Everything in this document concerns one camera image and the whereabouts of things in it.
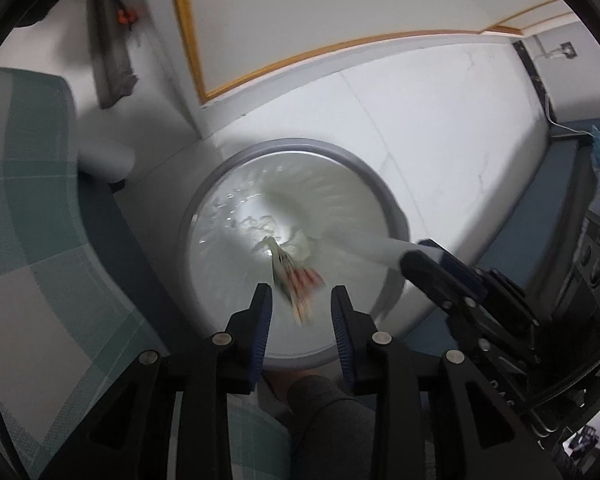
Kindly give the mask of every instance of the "yellow wooden edge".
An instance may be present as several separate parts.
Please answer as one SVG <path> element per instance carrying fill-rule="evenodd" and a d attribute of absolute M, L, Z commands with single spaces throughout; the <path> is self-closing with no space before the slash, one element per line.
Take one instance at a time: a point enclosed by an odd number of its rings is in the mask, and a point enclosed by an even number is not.
<path fill-rule="evenodd" d="M 409 32 L 390 32 L 387 34 L 378 34 L 376 36 L 357 38 L 356 40 L 342 41 L 340 43 L 315 48 L 313 50 L 303 52 L 302 54 L 296 54 L 295 56 L 287 57 L 286 59 L 282 59 L 263 68 L 254 70 L 251 73 L 240 76 L 239 78 L 234 79 L 233 81 L 212 90 L 207 94 L 207 97 L 208 100 L 215 99 L 216 97 L 228 92 L 229 90 L 233 90 L 234 88 L 243 85 L 249 81 L 252 81 L 253 79 L 259 78 L 275 70 L 280 70 L 281 68 L 287 67 L 294 63 L 298 63 L 300 61 L 304 61 L 312 57 L 321 56 L 322 54 L 329 54 L 331 52 L 336 52 L 337 50 L 342 50 L 344 48 L 359 46 L 366 43 L 374 43 L 376 41 L 396 40 L 398 38 L 411 38 L 413 36 L 432 36 L 436 34 L 480 34 L 480 32 L 476 30 L 413 30 Z"/>
<path fill-rule="evenodd" d="M 556 20 L 557 18 L 561 18 L 563 16 L 569 16 L 570 14 L 575 14 L 575 12 L 573 12 L 572 10 L 570 10 L 569 12 L 563 12 L 562 14 L 558 14 L 557 16 L 552 16 L 552 17 L 547 18 L 545 20 L 540 20 L 539 22 L 535 22 L 535 23 L 532 23 L 531 25 L 527 25 L 523 30 L 528 30 L 531 27 L 535 27 L 536 25 L 540 25 L 541 23 L 550 22 L 551 20 Z"/>
<path fill-rule="evenodd" d="M 503 23 L 510 22 L 511 20 L 513 20 L 519 16 L 522 16 L 523 14 L 531 12 L 532 10 L 536 10 L 536 9 L 539 9 L 540 7 L 551 5 L 551 4 L 554 4 L 555 2 L 559 2 L 559 1 L 560 0 L 548 0 L 547 2 L 543 2 L 541 4 L 536 4 L 534 6 L 529 7 L 528 9 L 521 10 L 520 12 L 517 12 L 514 15 L 505 18 L 504 20 L 500 20 L 499 22 L 494 23 L 490 27 L 485 28 L 483 32 L 490 31 L 493 27 L 497 27 L 498 25 L 502 25 Z"/>
<path fill-rule="evenodd" d="M 200 65 L 200 53 L 198 51 L 198 42 L 196 41 L 196 29 L 193 21 L 193 11 L 191 0 L 173 0 L 178 15 L 180 33 L 182 34 L 182 43 L 184 44 L 189 70 L 198 91 L 198 98 L 201 104 L 208 101 L 205 91 L 205 80 L 202 75 Z"/>
<path fill-rule="evenodd" d="M 515 27 L 506 27 L 505 25 L 493 25 L 493 27 L 487 28 L 483 32 L 498 32 L 500 34 L 515 34 L 516 36 L 523 36 L 522 30 Z"/>

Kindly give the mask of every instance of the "silver bolt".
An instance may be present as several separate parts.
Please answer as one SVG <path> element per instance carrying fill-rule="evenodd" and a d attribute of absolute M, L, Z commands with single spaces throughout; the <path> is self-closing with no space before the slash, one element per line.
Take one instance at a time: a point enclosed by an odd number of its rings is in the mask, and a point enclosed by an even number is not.
<path fill-rule="evenodd" d="M 447 350 L 445 356 L 447 361 L 455 365 L 464 362 L 464 354 L 459 350 Z"/>
<path fill-rule="evenodd" d="M 143 365 L 152 365 L 157 360 L 158 360 L 158 352 L 156 352 L 154 350 L 146 350 L 146 351 L 142 352 L 138 357 L 138 361 L 140 361 L 140 363 Z"/>
<path fill-rule="evenodd" d="M 218 332 L 211 338 L 211 341 L 214 345 L 225 346 L 232 341 L 232 337 L 227 332 Z"/>
<path fill-rule="evenodd" d="M 387 332 L 374 332 L 371 336 L 374 343 L 379 345 L 388 345 L 391 342 L 391 335 Z"/>

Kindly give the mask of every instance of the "green plaid cloth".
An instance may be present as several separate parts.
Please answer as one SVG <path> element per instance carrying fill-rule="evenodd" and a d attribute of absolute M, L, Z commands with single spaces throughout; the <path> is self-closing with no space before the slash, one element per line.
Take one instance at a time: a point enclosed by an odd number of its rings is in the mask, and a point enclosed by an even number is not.
<path fill-rule="evenodd" d="M 167 353 L 88 244 L 76 171 L 66 82 L 0 69 L 0 407 L 34 479 L 141 351 Z M 229 406 L 234 479 L 288 478 L 286 430 Z"/>

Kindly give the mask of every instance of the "tile grout line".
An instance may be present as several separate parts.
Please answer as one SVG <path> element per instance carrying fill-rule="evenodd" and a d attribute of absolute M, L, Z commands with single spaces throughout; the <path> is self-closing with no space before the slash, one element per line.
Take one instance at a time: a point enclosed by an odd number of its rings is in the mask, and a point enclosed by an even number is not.
<path fill-rule="evenodd" d="M 340 76 L 344 79 L 344 83 L 347 85 L 347 88 L 349 88 L 349 91 L 353 94 L 353 97 L 355 97 L 356 101 L 358 102 L 358 104 L 360 105 L 360 107 L 365 111 L 366 116 L 368 117 L 368 119 L 371 121 L 371 124 L 373 124 L 376 133 L 378 134 L 378 136 L 380 137 L 380 140 L 382 141 L 382 145 L 384 146 L 384 150 L 386 151 L 386 157 L 384 158 L 384 161 L 381 164 L 381 168 L 384 166 L 384 164 L 387 162 L 387 160 L 389 159 L 389 157 L 391 157 L 394 161 L 394 164 L 398 170 L 398 173 L 400 173 L 400 178 L 402 179 L 402 182 L 404 183 L 404 186 L 407 188 L 407 191 L 409 192 L 409 195 L 411 196 L 411 200 L 413 200 L 413 205 L 416 208 L 416 211 L 418 213 L 418 216 L 420 217 L 420 221 L 422 222 L 422 226 L 424 227 L 424 231 L 427 234 L 427 237 L 429 236 L 429 229 L 427 229 L 427 224 L 424 221 L 424 217 L 422 216 L 422 212 L 420 211 L 420 206 L 418 205 L 418 201 L 416 200 L 416 197 L 414 197 L 413 195 L 413 191 L 411 191 L 411 187 L 409 187 L 409 184 L 407 184 L 407 180 L 405 179 L 404 175 L 402 174 L 402 171 L 400 170 L 400 167 L 398 167 L 398 164 L 395 161 L 395 157 L 391 154 L 391 151 L 389 151 L 389 146 L 387 145 L 386 141 L 384 140 L 384 137 L 382 136 L 382 132 L 380 131 L 380 128 L 378 128 L 378 125 L 376 124 L 376 122 L 374 121 L 373 117 L 371 116 L 371 114 L 369 113 L 369 110 L 366 109 L 365 105 L 362 104 L 362 101 L 360 101 L 360 97 L 358 96 L 358 94 L 356 94 L 355 90 L 351 87 L 351 85 L 349 84 L 349 81 L 347 80 L 347 77 L 342 73 L 342 71 L 338 72 L 340 74 Z"/>

